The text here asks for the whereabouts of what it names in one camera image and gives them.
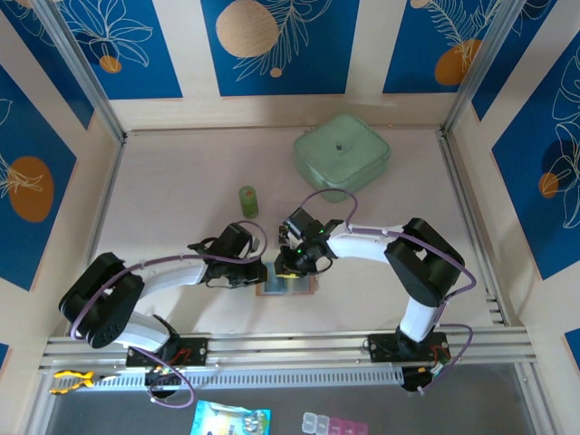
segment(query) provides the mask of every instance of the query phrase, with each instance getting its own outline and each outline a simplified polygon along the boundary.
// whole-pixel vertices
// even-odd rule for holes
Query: blue package
[[[271,413],[198,401],[190,435],[269,435]]]

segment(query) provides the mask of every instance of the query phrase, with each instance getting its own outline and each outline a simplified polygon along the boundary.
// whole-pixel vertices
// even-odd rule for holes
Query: white table surface
[[[391,145],[387,172],[357,193],[353,223],[405,224],[424,218],[465,258],[477,275],[459,207],[433,130],[375,129]],[[268,232],[276,257],[277,225],[314,190],[292,163],[303,129],[198,130],[128,139],[97,254],[111,251],[133,264],[186,252],[242,217],[237,191],[256,188],[256,222]],[[326,222],[345,218],[350,200],[313,198],[306,208]],[[462,276],[460,284],[467,283]],[[182,334],[302,333],[394,328],[408,296],[389,266],[341,259],[320,276],[314,295],[256,296],[255,288],[177,287],[147,296],[138,311],[159,314]],[[443,322],[492,325],[482,284],[457,297]]]

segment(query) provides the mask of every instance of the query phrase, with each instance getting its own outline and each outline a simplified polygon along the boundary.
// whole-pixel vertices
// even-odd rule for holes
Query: green container
[[[242,207],[244,218],[253,219],[257,216],[256,190],[252,186],[244,186],[237,192],[239,205]]]
[[[391,147],[364,122],[339,115],[294,144],[298,172],[317,190],[328,188],[355,192],[387,169]],[[348,195],[325,192],[322,196],[339,202]]]

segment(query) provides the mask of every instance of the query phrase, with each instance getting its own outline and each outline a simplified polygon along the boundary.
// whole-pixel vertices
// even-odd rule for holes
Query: blue poster
[[[580,259],[580,34],[493,148],[537,267]]]
[[[359,0],[202,0],[221,96],[344,93]]]
[[[181,98],[151,0],[62,0],[57,5],[111,100]]]
[[[76,158],[0,67],[0,278],[30,290]]]
[[[488,112],[489,106],[498,96],[555,4],[556,0],[527,0],[471,101],[480,120]]]
[[[0,370],[2,370],[6,356],[8,356],[8,346],[4,343],[0,343]]]
[[[0,9],[36,58],[54,87],[87,129],[94,108],[44,30],[29,0],[0,0]]]
[[[574,331],[568,331],[564,334],[565,340],[570,346],[570,352],[574,356],[574,361],[580,370],[580,329],[574,329]]]
[[[408,0],[383,92],[455,92],[475,59],[501,1]],[[540,17],[546,9],[542,5],[550,0],[528,2],[526,11]],[[514,34],[522,33],[528,26],[525,16],[522,14],[514,26]],[[531,41],[531,37],[526,34],[523,40]]]

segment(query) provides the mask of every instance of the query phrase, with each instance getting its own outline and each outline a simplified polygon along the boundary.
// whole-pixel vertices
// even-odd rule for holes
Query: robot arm
[[[391,264],[410,296],[398,329],[413,343],[422,343],[433,330],[443,297],[457,282],[459,270],[430,252],[420,258],[420,246],[392,234],[416,237],[464,264],[457,251],[422,219],[414,218],[400,227],[347,227],[341,220],[324,226],[299,208],[284,225],[289,246],[281,246],[275,261],[278,276],[315,274],[316,262],[322,257],[357,257]]]
[[[125,274],[91,306],[78,325],[78,334],[95,349],[121,343],[159,353],[171,347],[171,342],[179,336],[162,319],[133,312],[142,297],[178,285],[207,284],[224,277],[231,288],[267,280],[266,266],[259,258],[244,264],[213,259],[239,260],[256,251],[256,240],[239,224],[230,224],[219,237],[205,239],[188,248],[210,259],[184,259],[171,270],[153,269],[146,284],[139,275]],[[125,269],[123,261],[113,253],[101,254],[63,297],[59,310],[73,323],[97,291]]]

